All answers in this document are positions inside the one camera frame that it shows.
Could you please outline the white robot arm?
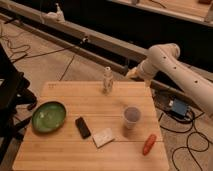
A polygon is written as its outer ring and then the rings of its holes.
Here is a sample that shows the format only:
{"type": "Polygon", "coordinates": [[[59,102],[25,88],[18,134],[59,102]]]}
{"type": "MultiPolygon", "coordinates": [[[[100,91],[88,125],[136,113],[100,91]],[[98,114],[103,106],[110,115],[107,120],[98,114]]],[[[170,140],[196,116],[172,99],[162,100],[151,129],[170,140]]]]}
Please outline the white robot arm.
{"type": "Polygon", "coordinates": [[[184,66],[177,60],[179,56],[180,48],[175,43],[153,45],[147,50],[146,59],[130,69],[126,77],[149,81],[161,71],[213,119],[213,83],[184,66]]]}

